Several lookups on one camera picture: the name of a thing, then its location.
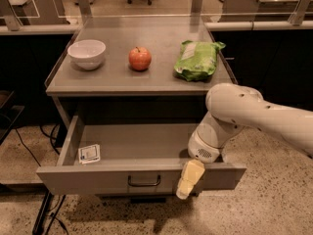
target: green bag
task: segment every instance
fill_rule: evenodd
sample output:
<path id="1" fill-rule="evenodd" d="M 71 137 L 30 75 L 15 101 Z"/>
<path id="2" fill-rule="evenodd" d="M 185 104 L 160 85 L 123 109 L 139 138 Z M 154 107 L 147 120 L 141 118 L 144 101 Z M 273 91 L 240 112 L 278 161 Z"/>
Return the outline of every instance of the green bag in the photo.
<path id="1" fill-rule="evenodd" d="M 174 69 L 176 74 L 187 81 L 208 79 L 216 70 L 217 53 L 226 45 L 222 42 L 194 42 L 181 44 L 179 59 Z"/>

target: card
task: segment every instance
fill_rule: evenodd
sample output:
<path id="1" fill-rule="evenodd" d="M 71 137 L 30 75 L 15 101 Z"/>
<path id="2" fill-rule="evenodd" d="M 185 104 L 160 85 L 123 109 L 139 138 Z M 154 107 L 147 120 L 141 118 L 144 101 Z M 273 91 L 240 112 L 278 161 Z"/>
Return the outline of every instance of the card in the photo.
<path id="1" fill-rule="evenodd" d="M 90 145 L 78 149 L 78 158 L 81 164 L 94 163 L 100 160 L 100 146 Z"/>

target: tabletop surface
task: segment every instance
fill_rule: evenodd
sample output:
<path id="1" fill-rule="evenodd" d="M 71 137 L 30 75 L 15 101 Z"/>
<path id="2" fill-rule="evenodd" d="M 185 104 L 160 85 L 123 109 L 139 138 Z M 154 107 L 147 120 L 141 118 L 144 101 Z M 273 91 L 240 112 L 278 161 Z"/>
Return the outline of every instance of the tabletop surface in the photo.
<path id="1" fill-rule="evenodd" d="M 174 75 L 180 45 L 185 40 L 211 42 L 199 17 L 112 17 L 87 21 L 75 41 L 97 39 L 106 46 L 105 60 L 95 70 L 82 70 L 65 56 L 47 88 L 51 96 L 190 95 L 204 94 L 216 83 L 232 82 L 218 57 L 207 81 L 187 82 Z M 135 47 L 152 53 L 148 70 L 134 71 L 128 53 Z"/>

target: drawer front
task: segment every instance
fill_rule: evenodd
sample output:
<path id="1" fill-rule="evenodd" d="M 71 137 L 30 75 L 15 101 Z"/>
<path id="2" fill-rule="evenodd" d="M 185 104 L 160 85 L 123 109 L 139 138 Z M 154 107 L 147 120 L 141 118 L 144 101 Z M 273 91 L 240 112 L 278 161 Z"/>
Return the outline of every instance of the drawer front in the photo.
<path id="1" fill-rule="evenodd" d="M 162 195 L 173 194 L 180 177 L 174 171 L 75 171 L 68 166 L 56 171 L 43 167 L 38 175 L 49 191 L 57 195 Z"/>

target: open drawer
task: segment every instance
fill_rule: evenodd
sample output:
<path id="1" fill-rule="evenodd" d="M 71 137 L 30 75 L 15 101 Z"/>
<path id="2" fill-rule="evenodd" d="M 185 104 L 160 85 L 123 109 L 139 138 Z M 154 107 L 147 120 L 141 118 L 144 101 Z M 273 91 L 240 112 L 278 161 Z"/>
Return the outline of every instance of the open drawer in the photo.
<path id="1" fill-rule="evenodd" d="M 53 194 L 110 196 L 175 194 L 187 144 L 195 123 L 85 124 L 72 118 L 56 166 L 42 166 L 38 176 Z M 99 144 L 101 159 L 80 164 L 78 148 Z M 245 173 L 242 164 L 207 164 L 194 193 L 234 189 Z"/>

